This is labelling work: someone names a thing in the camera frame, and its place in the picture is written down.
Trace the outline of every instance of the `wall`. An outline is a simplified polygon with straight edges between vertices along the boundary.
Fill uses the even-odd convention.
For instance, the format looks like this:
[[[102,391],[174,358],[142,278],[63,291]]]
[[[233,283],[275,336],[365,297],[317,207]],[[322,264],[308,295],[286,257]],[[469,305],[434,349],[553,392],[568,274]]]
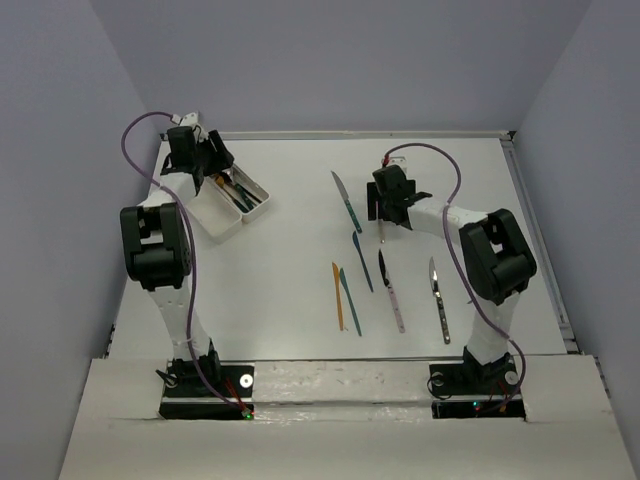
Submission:
[[[10,2],[0,25],[0,478],[58,478],[124,280],[119,153],[144,107],[84,0]],[[151,127],[131,139],[149,165]]]
[[[640,472],[640,3],[595,0],[516,137],[579,344]]]
[[[92,0],[148,109],[222,130],[515,129],[589,0]]]

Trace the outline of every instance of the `teal handle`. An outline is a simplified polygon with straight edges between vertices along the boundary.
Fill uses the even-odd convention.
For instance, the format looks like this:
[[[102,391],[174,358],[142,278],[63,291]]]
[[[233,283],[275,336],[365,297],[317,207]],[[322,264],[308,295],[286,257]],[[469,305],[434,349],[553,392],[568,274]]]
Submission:
[[[356,217],[356,212],[353,211],[353,207],[351,206],[351,202],[349,200],[345,200],[344,204],[347,206],[347,211],[349,215],[351,215],[351,221],[353,225],[356,227],[358,233],[362,233],[362,227],[360,226],[360,222],[358,222],[358,217]]]
[[[356,315],[356,307],[353,305],[353,300],[351,299],[351,293],[349,292],[349,287],[347,286],[347,277],[344,274],[344,270],[342,268],[340,269],[340,281],[342,282],[344,291],[347,294],[347,300],[349,300],[349,308],[351,309],[351,316],[353,317],[353,323],[356,324],[356,330],[358,331],[358,335],[362,336],[362,331],[360,330],[360,322],[358,321],[358,315]]]

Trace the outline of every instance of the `purple cable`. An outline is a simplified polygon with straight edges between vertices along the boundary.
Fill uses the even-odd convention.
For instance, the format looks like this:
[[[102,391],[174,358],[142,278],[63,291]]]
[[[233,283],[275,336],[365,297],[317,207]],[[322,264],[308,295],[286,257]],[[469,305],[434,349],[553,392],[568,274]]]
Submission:
[[[489,325],[495,332],[497,332],[502,338],[505,338],[511,345],[513,345],[513,348],[516,349],[516,351],[518,352],[518,355],[520,355],[520,358],[522,359],[522,372],[520,373],[520,378],[518,379],[518,383],[515,384],[511,395],[506,397],[502,403],[494,407],[488,408],[487,410],[484,410],[481,413],[486,414],[489,412],[493,412],[494,410],[499,410],[502,407],[504,407],[507,403],[509,403],[511,400],[513,400],[513,397],[515,397],[518,394],[518,392],[520,392],[520,387],[522,387],[522,383],[524,382],[524,376],[527,372],[527,361],[525,360],[524,352],[522,351],[520,346],[509,336],[507,332],[505,332],[499,326],[493,323],[489,319],[489,317],[487,317],[487,314],[484,313],[484,311],[482,310],[482,307],[480,306],[480,303],[478,303],[478,299],[476,298],[475,292],[473,291],[473,288],[471,287],[469,280],[467,280],[467,276],[465,275],[464,270],[462,269],[462,266],[460,265],[456,252],[453,248],[453,242],[451,241],[451,234],[449,233],[449,222],[447,222],[447,214],[449,213],[449,207],[451,206],[451,203],[453,202],[454,198],[458,194],[458,191],[460,190],[460,186],[462,185],[462,173],[460,172],[460,166],[453,159],[451,155],[449,155],[447,152],[445,152],[441,148],[438,148],[435,145],[430,145],[428,143],[419,143],[419,142],[405,143],[402,145],[398,145],[397,147],[393,147],[391,150],[389,150],[387,153],[384,154],[382,165],[383,166],[387,165],[389,155],[391,155],[394,152],[397,152],[400,149],[407,148],[407,147],[424,147],[430,150],[435,150],[439,154],[443,155],[447,160],[449,160],[451,165],[453,165],[453,168],[456,170],[456,177],[457,177],[456,187],[453,189],[453,192],[451,192],[451,195],[449,195],[449,198],[447,198],[447,203],[444,209],[442,210],[442,227],[444,229],[444,238],[447,244],[447,249],[451,254],[451,259],[453,260],[453,264],[456,267],[456,271],[460,276],[460,280],[462,280],[462,284],[464,285],[465,290],[467,291],[467,293],[469,294],[469,297],[471,298],[471,302],[473,303],[473,306],[476,308],[476,311],[478,312],[482,320],[484,320],[484,322],[487,325]]]
[[[196,249],[195,249],[195,241],[193,239],[193,229],[191,228],[191,221],[189,220],[189,216],[187,215],[187,209],[180,201],[180,198],[178,197],[178,195],[176,195],[172,190],[168,189],[167,187],[161,185],[160,182],[158,182],[153,178],[153,175],[142,170],[138,165],[135,164],[135,162],[131,159],[131,157],[127,153],[127,147],[125,145],[125,142],[127,140],[127,135],[129,135],[129,132],[131,131],[131,129],[135,127],[140,121],[144,120],[147,117],[152,117],[154,115],[167,117],[169,119],[173,118],[173,115],[171,115],[170,113],[158,112],[158,111],[147,112],[144,115],[140,115],[133,122],[131,122],[129,126],[122,133],[122,138],[120,139],[120,149],[122,150],[122,155],[124,155],[125,160],[127,160],[129,165],[131,165],[131,167],[133,167],[133,169],[136,172],[138,172],[144,178],[149,180],[149,182],[151,182],[153,185],[160,188],[162,191],[168,193],[171,196],[171,198],[173,198],[173,200],[176,202],[176,205],[178,205],[178,209],[180,210],[180,216],[182,216],[182,220],[184,221],[184,224],[187,227],[187,236],[189,237],[189,247],[191,250],[191,266],[192,266],[191,297],[189,298],[189,310],[187,311],[187,331],[186,331],[187,346],[189,347],[189,354],[191,355],[191,360],[193,362],[193,366],[196,368],[198,377],[200,377],[200,380],[202,381],[204,386],[207,387],[207,390],[209,390],[213,395],[218,397],[220,400],[222,400],[226,404],[231,405],[232,407],[240,408],[239,404],[234,403],[230,401],[228,398],[221,395],[209,383],[209,381],[207,380],[207,377],[205,377],[204,372],[202,371],[202,368],[200,368],[200,364],[198,363],[198,357],[196,356],[196,352],[193,348],[193,342],[191,341],[191,323],[193,322],[193,310],[195,308],[195,301],[196,301],[196,286],[198,285],[198,270],[196,268]]]

